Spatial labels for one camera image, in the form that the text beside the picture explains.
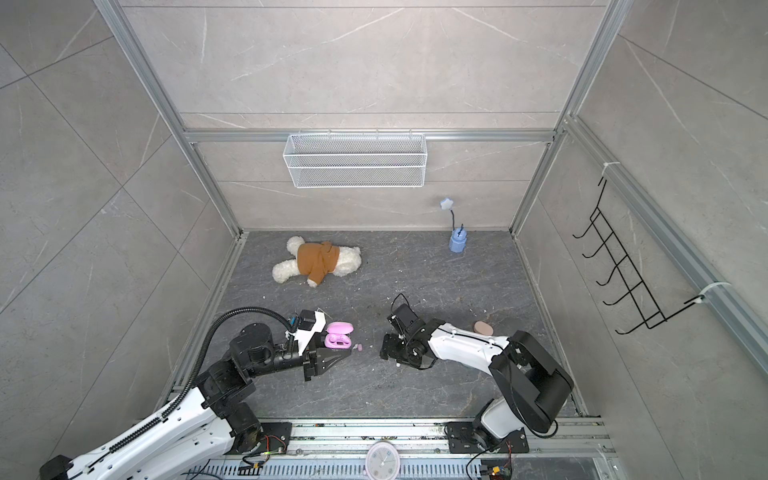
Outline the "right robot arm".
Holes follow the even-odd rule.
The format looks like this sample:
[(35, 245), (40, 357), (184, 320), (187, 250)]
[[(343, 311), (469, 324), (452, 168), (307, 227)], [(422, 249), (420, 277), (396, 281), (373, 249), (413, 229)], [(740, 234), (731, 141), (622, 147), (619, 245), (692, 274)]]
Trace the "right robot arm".
[(543, 439), (557, 434), (557, 416), (574, 382), (531, 334), (483, 335), (440, 319), (425, 321), (402, 294), (393, 300), (388, 322), (394, 331), (384, 336), (382, 359), (419, 371), (438, 361), (454, 362), (494, 380), (500, 396), (472, 421), (471, 435), (483, 447), (494, 447), (514, 432)]

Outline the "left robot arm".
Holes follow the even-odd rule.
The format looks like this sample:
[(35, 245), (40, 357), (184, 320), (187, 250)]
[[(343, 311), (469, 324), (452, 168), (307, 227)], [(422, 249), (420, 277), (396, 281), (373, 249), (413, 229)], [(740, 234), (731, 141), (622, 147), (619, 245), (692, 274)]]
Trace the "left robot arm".
[[(243, 314), (272, 318), (286, 329), (277, 344), (269, 326), (251, 323), (231, 340), (228, 352), (203, 365), (213, 337), (227, 320)], [(42, 479), (172, 478), (205, 458), (228, 451), (249, 452), (262, 426), (246, 398), (254, 380), (301, 368), (305, 380), (327, 371), (352, 352), (347, 322), (329, 322), (323, 311), (291, 318), (258, 306), (219, 316), (206, 333), (192, 373), (180, 393), (160, 410), (104, 445), (74, 459), (58, 455), (39, 469)]]

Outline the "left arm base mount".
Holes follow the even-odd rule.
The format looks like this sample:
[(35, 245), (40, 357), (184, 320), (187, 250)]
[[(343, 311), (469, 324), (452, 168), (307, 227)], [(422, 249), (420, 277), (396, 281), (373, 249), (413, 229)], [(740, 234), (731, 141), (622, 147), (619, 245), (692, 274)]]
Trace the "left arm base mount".
[(246, 437), (245, 453), (251, 455), (284, 454), (288, 451), (292, 430), (293, 424), (288, 421), (262, 423), (257, 431)]

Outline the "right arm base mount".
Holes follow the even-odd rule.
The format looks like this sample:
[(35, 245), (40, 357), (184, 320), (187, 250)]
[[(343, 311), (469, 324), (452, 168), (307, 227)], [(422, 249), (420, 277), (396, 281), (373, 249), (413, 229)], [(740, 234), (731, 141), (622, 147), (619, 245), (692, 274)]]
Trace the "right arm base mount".
[(452, 421), (444, 426), (444, 434), (451, 454), (498, 453), (513, 454), (530, 451), (527, 434), (519, 422), (510, 426), (489, 427), (479, 420)]

